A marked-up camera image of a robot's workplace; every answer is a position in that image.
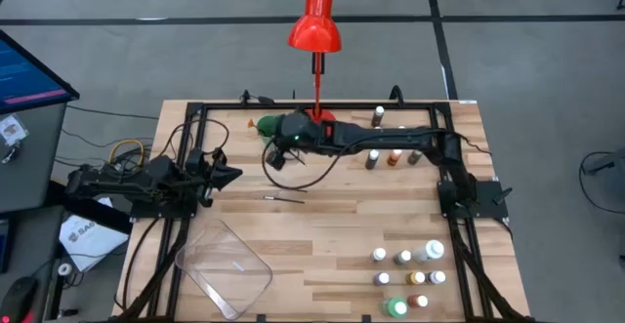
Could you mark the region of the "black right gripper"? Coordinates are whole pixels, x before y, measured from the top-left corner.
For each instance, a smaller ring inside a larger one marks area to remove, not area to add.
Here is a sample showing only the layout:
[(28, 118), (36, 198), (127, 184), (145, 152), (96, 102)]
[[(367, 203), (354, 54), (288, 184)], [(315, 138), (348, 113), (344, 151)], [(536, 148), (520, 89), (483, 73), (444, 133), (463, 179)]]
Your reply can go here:
[(333, 141), (334, 120), (313, 119), (305, 112), (279, 115), (273, 134), (274, 150), (285, 153), (301, 149), (305, 153), (337, 155), (340, 148)]

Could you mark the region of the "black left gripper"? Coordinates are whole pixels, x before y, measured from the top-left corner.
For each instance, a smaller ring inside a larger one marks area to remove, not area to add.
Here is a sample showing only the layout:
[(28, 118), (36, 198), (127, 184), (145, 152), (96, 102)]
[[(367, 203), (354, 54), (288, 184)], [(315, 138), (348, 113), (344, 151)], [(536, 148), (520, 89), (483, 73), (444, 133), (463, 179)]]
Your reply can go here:
[(212, 152), (193, 148), (187, 157), (185, 169), (191, 184), (197, 187), (196, 197), (202, 206), (213, 204), (212, 191), (222, 190), (242, 175), (242, 171), (226, 165), (227, 158), (220, 147)]

